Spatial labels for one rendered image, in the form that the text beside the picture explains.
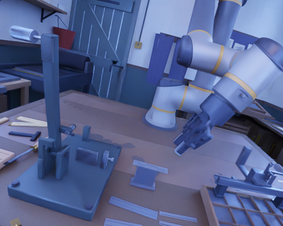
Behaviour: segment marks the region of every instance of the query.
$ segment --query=red bucket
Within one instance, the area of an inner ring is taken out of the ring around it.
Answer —
[[[75,39],[75,32],[59,27],[53,27],[53,33],[58,35],[58,46],[60,48],[71,49]]]

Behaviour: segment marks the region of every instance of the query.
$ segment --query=hammer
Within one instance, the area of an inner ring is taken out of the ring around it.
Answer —
[[[38,138],[38,136],[41,134],[41,132],[38,131],[35,134],[31,134],[31,133],[20,133],[20,132],[10,131],[8,134],[13,136],[20,136],[20,137],[31,137],[30,141],[35,141]]]

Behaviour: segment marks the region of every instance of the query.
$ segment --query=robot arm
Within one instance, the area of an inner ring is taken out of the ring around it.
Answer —
[[[213,87],[214,94],[200,105],[202,112],[194,114],[175,139],[177,155],[210,141],[216,124],[222,126],[234,110],[242,112],[283,72],[283,47],[274,40],[261,38],[250,49],[235,51],[212,43],[203,31],[183,36],[178,64],[223,77]]]

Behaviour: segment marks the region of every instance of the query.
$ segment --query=metal cylinder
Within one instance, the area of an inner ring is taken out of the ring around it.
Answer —
[[[37,31],[19,26],[12,26],[9,30],[9,34],[14,39],[29,41],[32,43],[36,43],[38,41],[36,37],[39,36]]]

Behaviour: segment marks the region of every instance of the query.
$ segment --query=electrical outlet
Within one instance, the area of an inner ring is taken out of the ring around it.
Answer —
[[[141,42],[138,42],[138,41],[136,41],[135,42],[135,46],[134,46],[135,48],[139,48],[139,49],[141,49],[142,48],[142,43]]]

